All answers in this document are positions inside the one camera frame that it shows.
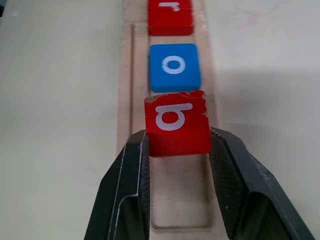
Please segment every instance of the blue letter tile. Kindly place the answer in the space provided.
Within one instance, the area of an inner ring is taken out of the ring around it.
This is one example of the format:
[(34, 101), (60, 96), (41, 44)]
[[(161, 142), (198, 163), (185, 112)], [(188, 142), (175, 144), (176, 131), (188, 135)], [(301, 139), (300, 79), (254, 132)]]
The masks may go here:
[(188, 92), (201, 86), (197, 47), (193, 43), (150, 47), (149, 78), (155, 93)]

